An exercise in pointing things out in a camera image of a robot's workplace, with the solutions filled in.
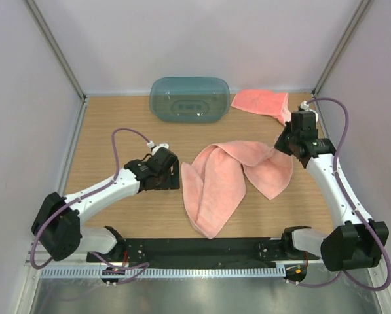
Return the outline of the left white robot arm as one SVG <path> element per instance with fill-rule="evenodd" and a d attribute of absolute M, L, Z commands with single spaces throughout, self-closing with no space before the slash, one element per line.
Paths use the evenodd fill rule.
<path fill-rule="evenodd" d="M 142 160 L 132 160 L 113 176 L 74 194 L 49 194 L 31 231 L 53 261 L 73 253 L 96 252 L 111 262 L 126 251 L 123 237 L 110 226 L 87 228 L 96 213 L 124 198 L 148 190 L 177 190 L 179 159 L 167 146 L 157 145 Z"/>

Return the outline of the long pink towel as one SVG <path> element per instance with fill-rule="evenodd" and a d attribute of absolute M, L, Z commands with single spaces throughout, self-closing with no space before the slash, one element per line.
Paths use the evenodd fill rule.
<path fill-rule="evenodd" d="M 258 141 L 207 146 L 181 165 L 183 203 L 193 228 L 208 239 L 218 235 L 246 195 L 246 182 L 273 200 L 289 185 L 293 160 Z"/>

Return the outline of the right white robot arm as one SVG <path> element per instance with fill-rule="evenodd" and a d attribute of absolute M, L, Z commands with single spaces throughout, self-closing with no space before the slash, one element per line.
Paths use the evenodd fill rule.
<path fill-rule="evenodd" d="M 389 231 L 362 207 L 335 159 L 329 139 L 320 139 L 312 111 L 295 111 L 279 136 L 275 149 L 294 156 L 311 174 L 330 210 L 334 225 L 326 235 L 310 227 L 285 229 L 280 250 L 289 259 L 303 251 L 320 257 L 329 271 L 372 268 L 382 252 L 374 236 L 386 243 Z"/>

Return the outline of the right aluminium frame post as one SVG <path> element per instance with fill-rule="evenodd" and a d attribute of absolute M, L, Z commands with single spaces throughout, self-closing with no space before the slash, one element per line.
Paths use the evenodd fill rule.
<path fill-rule="evenodd" d="M 335 66 L 346 51 L 349 43 L 355 35 L 355 32 L 357 32 L 360 24 L 362 23 L 363 19 L 365 18 L 365 15 L 369 11 L 373 3 L 374 0 L 359 1 L 358 6 L 356 7 L 352 17 L 347 23 L 341 35 L 341 38 L 336 44 L 332 54 L 329 57 L 329 60 L 327 61 L 321 75 L 319 76 L 319 79 L 317 80 L 314 89 L 312 90 L 312 95 L 314 97 L 318 96 L 318 94 L 321 92 L 322 88 L 324 87 L 328 78 L 331 76 Z"/>

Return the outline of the aluminium frame post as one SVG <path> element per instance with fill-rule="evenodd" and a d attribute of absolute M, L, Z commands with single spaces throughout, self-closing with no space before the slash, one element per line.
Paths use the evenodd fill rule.
<path fill-rule="evenodd" d="M 47 21 L 45 20 L 45 17 L 43 16 L 40 8 L 38 7 L 36 1 L 34 0 L 25 0 L 24 1 L 25 6 L 28 8 L 29 13 L 31 14 L 31 17 L 37 24 L 37 27 L 39 28 L 40 32 L 42 33 L 43 37 L 45 38 L 45 41 L 49 45 L 52 53 L 54 54 L 57 62 L 59 63 L 62 71 L 65 73 L 68 81 L 72 85 L 75 93 L 78 95 L 79 99 L 82 102 L 86 101 L 86 94 L 81 88 L 81 85 L 79 81 L 77 80 L 77 77 L 73 73 L 73 70 L 68 63 L 67 59 L 64 56 L 64 53 L 62 52 L 62 49 L 60 48 L 55 36 L 53 35 L 49 25 L 47 24 Z"/>
<path fill-rule="evenodd" d="M 352 17 L 347 23 L 341 35 L 341 38 L 336 44 L 332 54 L 329 57 L 329 60 L 327 61 L 321 75 L 319 76 L 319 79 L 317 80 L 314 89 L 312 90 L 312 95 L 314 97 L 318 96 L 318 94 L 321 92 L 322 88 L 324 87 L 328 78 L 331 76 L 335 66 L 346 51 L 349 43 L 355 35 L 355 32 L 357 32 L 360 24 L 362 23 L 363 19 L 365 18 L 365 15 L 369 11 L 373 3 L 374 0 L 359 1 L 358 6 L 356 7 Z"/>

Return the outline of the left aluminium frame post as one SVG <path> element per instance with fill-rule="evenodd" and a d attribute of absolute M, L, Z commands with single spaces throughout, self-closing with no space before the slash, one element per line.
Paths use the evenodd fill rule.
<path fill-rule="evenodd" d="M 42 33 L 43 37 L 45 38 L 45 41 L 49 45 L 52 53 L 54 54 L 57 62 L 59 63 L 62 71 L 65 73 L 68 81 L 72 85 L 75 93 L 78 95 L 79 99 L 82 102 L 86 101 L 86 94 L 81 88 L 81 85 L 79 81 L 77 80 L 77 77 L 73 73 L 73 70 L 68 63 L 67 59 L 64 56 L 64 53 L 62 52 L 62 49 L 60 48 L 55 36 L 53 35 L 49 25 L 47 24 L 47 21 L 45 20 L 45 17 L 43 16 L 40 8 L 38 7 L 36 1 L 34 0 L 25 0 L 24 1 L 25 6 L 28 8 L 29 13 L 31 14 L 31 17 L 37 24 L 37 27 L 39 28 L 40 32 Z"/>

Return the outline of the teal translucent plastic bin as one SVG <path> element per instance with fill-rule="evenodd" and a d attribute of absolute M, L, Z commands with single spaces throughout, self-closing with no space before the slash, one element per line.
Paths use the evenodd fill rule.
<path fill-rule="evenodd" d="M 229 86 L 217 77 L 163 77 L 149 94 L 151 112 L 164 122 L 214 123 L 229 107 Z"/>

